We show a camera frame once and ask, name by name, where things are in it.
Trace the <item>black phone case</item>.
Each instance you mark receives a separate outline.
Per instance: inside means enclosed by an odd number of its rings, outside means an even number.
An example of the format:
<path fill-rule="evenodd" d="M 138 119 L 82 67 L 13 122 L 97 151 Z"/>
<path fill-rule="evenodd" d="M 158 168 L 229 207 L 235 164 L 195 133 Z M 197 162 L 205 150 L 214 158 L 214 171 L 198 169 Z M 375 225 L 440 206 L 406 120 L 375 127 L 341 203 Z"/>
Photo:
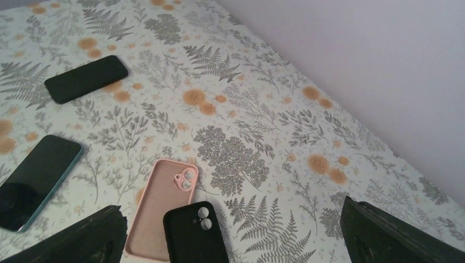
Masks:
<path fill-rule="evenodd" d="M 170 262 L 229 262 L 214 206 L 208 201 L 170 210 L 163 217 Z"/>

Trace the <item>black phone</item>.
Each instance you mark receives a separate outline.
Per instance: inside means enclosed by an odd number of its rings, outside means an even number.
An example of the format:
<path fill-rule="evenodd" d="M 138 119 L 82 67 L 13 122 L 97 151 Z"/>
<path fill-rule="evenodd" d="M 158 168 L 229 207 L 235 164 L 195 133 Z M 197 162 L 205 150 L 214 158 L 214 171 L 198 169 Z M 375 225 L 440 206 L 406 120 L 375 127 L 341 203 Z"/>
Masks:
<path fill-rule="evenodd" d="M 109 55 L 44 81 L 57 104 L 65 104 L 86 94 L 113 84 L 129 75 L 124 63 Z"/>
<path fill-rule="evenodd" d="M 77 164 L 83 146 L 46 135 L 1 185 L 1 228 L 26 230 Z"/>

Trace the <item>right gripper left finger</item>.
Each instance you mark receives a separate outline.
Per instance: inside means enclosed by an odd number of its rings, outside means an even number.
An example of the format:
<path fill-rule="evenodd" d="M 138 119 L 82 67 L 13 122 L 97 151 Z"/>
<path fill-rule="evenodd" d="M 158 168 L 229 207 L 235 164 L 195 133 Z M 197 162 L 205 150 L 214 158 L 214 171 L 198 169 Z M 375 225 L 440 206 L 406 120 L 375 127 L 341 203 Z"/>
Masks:
<path fill-rule="evenodd" d="M 127 239 L 120 209 L 108 205 L 1 262 L 120 262 Z"/>

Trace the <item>pink phone case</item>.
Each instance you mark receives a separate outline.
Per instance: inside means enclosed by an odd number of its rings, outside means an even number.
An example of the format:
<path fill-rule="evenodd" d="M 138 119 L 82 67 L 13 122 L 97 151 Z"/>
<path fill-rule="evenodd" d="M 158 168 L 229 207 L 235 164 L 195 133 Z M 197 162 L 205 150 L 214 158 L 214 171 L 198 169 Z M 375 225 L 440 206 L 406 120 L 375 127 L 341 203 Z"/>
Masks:
<path fill-rule="evenodd" d="M 198 168 L 189 163 L 159 159 L 141 196 L 124 250 L 129 256 L 169 262 L 164 215 L 192 202 Z"/>

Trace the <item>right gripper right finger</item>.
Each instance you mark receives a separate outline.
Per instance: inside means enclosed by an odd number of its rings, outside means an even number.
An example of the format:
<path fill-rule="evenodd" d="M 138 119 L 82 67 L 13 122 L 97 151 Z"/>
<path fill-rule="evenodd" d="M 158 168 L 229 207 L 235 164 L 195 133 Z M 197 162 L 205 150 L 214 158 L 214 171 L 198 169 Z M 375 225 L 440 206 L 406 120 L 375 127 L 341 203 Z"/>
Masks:
<path fill-rule="evenodd" d="M 464 262 L 464 252 L 346 196 L 340 226 L 352 262 Z"/>

